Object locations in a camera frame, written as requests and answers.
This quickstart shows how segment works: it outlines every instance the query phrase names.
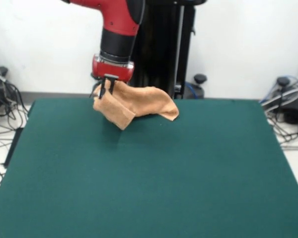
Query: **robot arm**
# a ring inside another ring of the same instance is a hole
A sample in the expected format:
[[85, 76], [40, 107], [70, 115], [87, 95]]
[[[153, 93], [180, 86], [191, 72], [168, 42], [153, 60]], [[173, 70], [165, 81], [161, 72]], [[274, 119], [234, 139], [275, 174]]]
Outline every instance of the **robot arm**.
[[145, 0], [62, 0], [99, 10], [104, 19], [100, 53], [95, 55], [92, 73], [95, 77], [128, 82], [134, 72], [130, 62]]

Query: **blue cable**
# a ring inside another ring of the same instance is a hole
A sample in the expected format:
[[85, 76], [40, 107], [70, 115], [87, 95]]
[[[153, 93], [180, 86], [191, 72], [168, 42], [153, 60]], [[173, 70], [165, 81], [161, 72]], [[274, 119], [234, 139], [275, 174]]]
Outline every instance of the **blue cable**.
[[198, 96], [196, 95], [192, 85], [188, 82], [185, 82], [185, 86], [187, 86], [190, 89], [190, 91], [193, 93], [194, 99], [198, 99]]
[[[291, 76], [291, 75], [284, 75], [282, 77], [286, 77], [286, 78], [289, 78], [289, 79], [294, 79], [294, 80], [296, 80], [298, 82], [298, 79], [296, 77], [294, 77], [294, 76]], [[265, 102], [268, 99], [269, 95], [271, 95], [271, 93], [273, 92], [273, 89], [275, 88], [276, 84], [277, 83], [275, 83], [273, 85], [273, 87], [269, 90], [269, 92], [267, 93], [267, 95], [261, 101], [259, 101], [259, 103], [263, 103], [263, 102]]]

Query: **white wall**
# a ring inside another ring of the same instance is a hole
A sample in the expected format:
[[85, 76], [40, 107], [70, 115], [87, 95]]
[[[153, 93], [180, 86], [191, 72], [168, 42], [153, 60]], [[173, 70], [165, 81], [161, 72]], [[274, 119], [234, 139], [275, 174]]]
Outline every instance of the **white wall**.
[[[0, 64], [21, 91], [88, 93], [102, 17], [60, 0], [0, 0]], [[298, 76], [298, 0], [209, 0], [197, 7], [187, 80], [208, 97], [261, 98]]]

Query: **green felt surface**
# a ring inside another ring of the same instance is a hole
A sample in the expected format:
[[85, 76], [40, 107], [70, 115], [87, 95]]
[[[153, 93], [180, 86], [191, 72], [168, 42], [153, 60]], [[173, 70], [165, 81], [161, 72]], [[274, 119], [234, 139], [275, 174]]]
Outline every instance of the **green felt surface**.
[[0, 188], [0, 238], [298, 238], [298, 185], [253, 101], [182, 100], [123, 132], [38, 100]]

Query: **towel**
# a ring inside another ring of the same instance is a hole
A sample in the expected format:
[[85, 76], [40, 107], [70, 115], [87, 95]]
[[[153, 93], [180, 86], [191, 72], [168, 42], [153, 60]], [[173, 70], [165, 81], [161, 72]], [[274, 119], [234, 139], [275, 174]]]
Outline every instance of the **towel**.
[[[179, 116], [176, 104], [163, 90], [155, 87], [135, 88], [117, 80], [114, 83], [113, 94], [110, 94], [111, 82], [105, 81], [106, 92], [101, 99], [94, 97], [93, 108], [121, 130], [126, 129], [134, 117], [159, 114], [173, 121]], [[95, 89], [95, 95], [99, 95], [100, 87]]]

